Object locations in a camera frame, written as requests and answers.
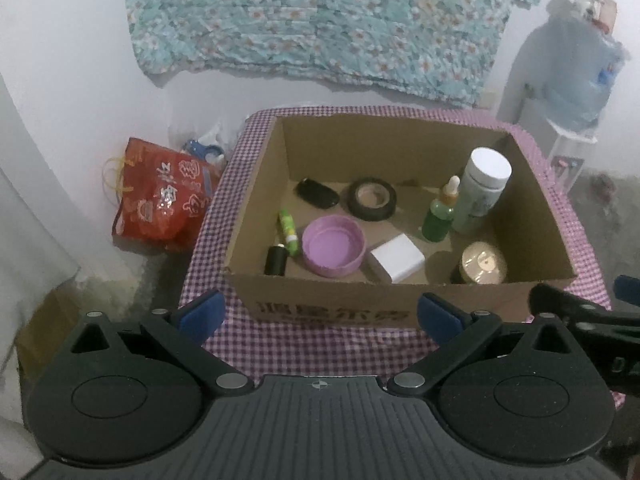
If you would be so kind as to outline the gold round metal tin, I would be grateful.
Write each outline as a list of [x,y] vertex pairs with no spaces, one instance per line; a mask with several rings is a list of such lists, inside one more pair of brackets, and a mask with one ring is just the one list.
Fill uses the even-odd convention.
[[498,285],[506,280],[508,266],[500,250],[487,242],[464,248],[451,273],[454,284]]

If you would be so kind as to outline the green dropper bottle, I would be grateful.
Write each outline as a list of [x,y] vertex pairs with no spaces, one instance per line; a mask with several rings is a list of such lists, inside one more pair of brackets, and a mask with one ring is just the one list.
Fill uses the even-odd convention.
[[454,221],[454,208],[459,197],[460,178],[452,176],[432,200],[422,226],[422,235],[429,242],[441,242]]

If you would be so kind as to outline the green glue stick tube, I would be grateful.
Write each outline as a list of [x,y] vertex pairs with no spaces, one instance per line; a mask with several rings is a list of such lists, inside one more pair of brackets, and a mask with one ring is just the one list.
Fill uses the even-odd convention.
[[278,217],[285,248],[288,250],[288,254],[291,257],[296,257],[300,252],[300,247],[292,214],[290,214],[286,209],[281,209]]

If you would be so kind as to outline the white medicine bottle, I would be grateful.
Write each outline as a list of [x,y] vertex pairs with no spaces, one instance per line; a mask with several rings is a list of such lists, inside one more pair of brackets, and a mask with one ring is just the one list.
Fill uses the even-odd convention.
[[512,176],[512,166],[493,148],[474,148],[464,168],[452,228],[465,235],[478,230]]

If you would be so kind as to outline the white square box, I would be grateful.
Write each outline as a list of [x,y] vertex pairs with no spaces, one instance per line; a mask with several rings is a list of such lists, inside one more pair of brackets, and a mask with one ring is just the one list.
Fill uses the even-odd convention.
[[420,271],[425,256],[406,234],[399,234],[371,249],[368,261],[380,281],[397,284]]

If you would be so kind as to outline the small black cylinder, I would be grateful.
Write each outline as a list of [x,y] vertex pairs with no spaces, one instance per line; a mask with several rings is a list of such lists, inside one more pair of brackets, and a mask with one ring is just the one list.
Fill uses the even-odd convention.
[[266,255],[264,274],[269,276],[285,276],[288,263],[288,248],[282,244],[270,246]]

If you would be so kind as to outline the brown cardboard box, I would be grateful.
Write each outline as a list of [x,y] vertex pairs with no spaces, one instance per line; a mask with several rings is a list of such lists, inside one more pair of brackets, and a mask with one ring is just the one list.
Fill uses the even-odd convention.
[[[506,156],[513,170],[497,205],[475,232],[506,257],[506,280],[498,285],[452,281],[469,237],[450,233],[430,243],[421,234],[438,189],[462,171],[480,146]],[[535,284],[564,287],[577,276],[559,209],[539,172],[543,164],[524,134],[503,129],[404,115],[274,118],[235,220],[224,276],[250,315],[262,321],[412,327],[416,302],[426,292],[463,310],[489,310],[507,321],[523,321]],[[283,275],[265,274],[268,249],[280,240],[279,211],[292,214],[299,229],[320,217],[318,208],[295,194],[300,180],[311,178],[345,193],[366,177],[389,183],[397,194],[389,219],[363,222],[368,246],[408,236],[425,258],[419,270],[398,284],[382,280],[367,264],[346,278],[322,278],[293,258]]]

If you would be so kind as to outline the red gift bag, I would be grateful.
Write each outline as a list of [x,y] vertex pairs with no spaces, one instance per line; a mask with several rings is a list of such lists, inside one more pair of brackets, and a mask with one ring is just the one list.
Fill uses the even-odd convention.
[[112,237],[174,252],[194,248],[222,170],[188,153],[139,138],[114,157],[118,208]]

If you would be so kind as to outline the black tape roll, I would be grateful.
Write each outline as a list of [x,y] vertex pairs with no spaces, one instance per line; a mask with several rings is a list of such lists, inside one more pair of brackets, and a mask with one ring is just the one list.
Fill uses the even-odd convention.
[[379,222],[389,219],[395,213],[397,193],[384,180],[362,178],[349,185],[346,205],[348,211],[356,218]]

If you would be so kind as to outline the white water dispenser stand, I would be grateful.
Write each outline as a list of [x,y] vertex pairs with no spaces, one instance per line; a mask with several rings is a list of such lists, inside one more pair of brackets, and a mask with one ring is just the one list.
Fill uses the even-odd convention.
[[532,135],[551,166],[556,183],[565,191],[575,184],[598,143],[592,130],[574,132],[552,122],[544,110],[544,101],[526,98],[518,124]]

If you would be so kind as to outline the black oval case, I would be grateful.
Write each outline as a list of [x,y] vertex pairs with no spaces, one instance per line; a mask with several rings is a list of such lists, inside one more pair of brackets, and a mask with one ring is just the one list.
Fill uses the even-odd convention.
[[309,178],[296,184],[295,193],[304,202],[322,210],[331,209],[340,202],[340,196],[332,188]]

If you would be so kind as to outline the blue white plastic bag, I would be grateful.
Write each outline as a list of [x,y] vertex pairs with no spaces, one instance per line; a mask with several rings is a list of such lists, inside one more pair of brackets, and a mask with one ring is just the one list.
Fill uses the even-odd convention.
[[220,174],[230,162],[239,130],[224,120],[216,120],[204,128],[196,125],[178,125],[168,132],[170,145],[213,166]]

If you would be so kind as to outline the large blue water jug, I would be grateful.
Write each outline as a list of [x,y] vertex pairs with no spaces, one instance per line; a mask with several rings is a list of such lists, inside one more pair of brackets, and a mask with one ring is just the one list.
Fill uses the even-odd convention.
[[542,85],[546,113],[575,132],[596,128],[615,79],[629,58],[612,30],[616,6],[606,0],[552,0],[550,68]]

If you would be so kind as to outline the teal floral curtain cloth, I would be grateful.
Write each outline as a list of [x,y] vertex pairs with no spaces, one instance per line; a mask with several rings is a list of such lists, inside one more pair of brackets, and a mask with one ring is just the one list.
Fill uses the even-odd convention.
[[251,70],[473,105],[514,8],[539,0],[126,0],[146,76]]

